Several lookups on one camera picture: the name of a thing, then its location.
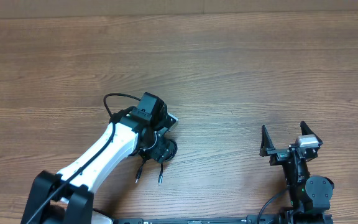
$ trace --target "wooden tabletop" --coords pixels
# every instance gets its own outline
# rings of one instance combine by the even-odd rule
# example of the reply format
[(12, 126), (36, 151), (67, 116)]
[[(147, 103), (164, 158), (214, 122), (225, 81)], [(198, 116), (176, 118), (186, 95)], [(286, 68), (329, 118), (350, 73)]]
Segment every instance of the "wooden tabletop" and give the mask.
[[(324, 141), (308, 163), (335, 183), (336, 223), (358, 223), (358, 11), (0, 20), (0, 223), (19, 223), (32, 181), (104, 132), (110, 92), (166, 102), (176, 157), (122, 161), (95, 195), (115, 217), (244, 217), (285, 181), (259, 157), (305, 120)], [(114, 110), (136, 102), (111, 98)], [(266, 209), (276, 213), (288, 196)]]

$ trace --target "beige wall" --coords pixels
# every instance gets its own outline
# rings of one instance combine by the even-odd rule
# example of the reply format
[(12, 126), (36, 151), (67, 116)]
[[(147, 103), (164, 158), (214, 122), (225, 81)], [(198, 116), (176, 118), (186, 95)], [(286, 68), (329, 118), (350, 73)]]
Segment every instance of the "beige wall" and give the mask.
[(358, 10), (358, 0), (0, 0), (0, 19)]

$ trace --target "wood grain surface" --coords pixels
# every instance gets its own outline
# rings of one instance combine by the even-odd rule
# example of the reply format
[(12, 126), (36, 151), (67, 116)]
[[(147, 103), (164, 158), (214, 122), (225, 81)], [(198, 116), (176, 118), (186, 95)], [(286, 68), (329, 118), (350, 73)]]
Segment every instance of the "wood grain surface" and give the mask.
[[(332, 179), (330, 213), (358, 223), (358, 11), (0, 20), (0, 223), (19, 223), (41, 170), (103, 133), (110, 92), (161, 97), (180, 119), (178, 153), (122, 161), (95, 196), (115, 217), (243, 217), (284, 188), (259, 157), (305, 120), (324, 141), (308, 163)], [(111, 98), (114, 111), (136, 102)], [(282, 197), (266, 209), (288, 205)]]

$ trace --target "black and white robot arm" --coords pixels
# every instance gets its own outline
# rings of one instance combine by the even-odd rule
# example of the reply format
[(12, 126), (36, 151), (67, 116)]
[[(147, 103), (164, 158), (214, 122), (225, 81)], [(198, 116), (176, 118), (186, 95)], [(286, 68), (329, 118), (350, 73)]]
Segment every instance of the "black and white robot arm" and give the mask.
[[(56, 175), (43, 171), (35, 178), (22, 224), (112, 224), (110, 218), (93, 211), (92, 205), (93, 195), (118, 163), (136, 154), (144, 162), (154, 159), (161, 164), (175, 156), (177, 144), (164, 134), (177, 125), (178, 119), (168, 113), (166, 104), (157, 96), (144, 93), (142, 99), (131, 97), (139, 100), (137, 106), (111, 114), (106, 98), (114, 95), (127, 96), (105, 96), (111, 119), (99, 140)], [(51, 206), (51, 200), (67, 203), (67, 209)]]

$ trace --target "wooden table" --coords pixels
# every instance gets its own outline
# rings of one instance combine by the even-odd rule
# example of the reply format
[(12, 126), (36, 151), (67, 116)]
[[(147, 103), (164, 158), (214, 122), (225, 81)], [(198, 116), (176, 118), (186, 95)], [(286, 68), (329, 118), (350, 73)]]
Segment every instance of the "wooden table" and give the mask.
[[(336, 223), (358, 223), (358, 11), (0, 20), (0, 223), (19, 223), (41, 170), (103, 133), (110, 92), (160, 96), (180, 119), (178, 153), (122, 161), (94, 206), (115, 217), (243, 217), (284, 188), (259, 157), (305, 120), (324, 141), (313, 175), (336, 188)], [(136, 102), (112, 98), (114, 111)], [(266, 213), (289, 205), (288, 197)]]

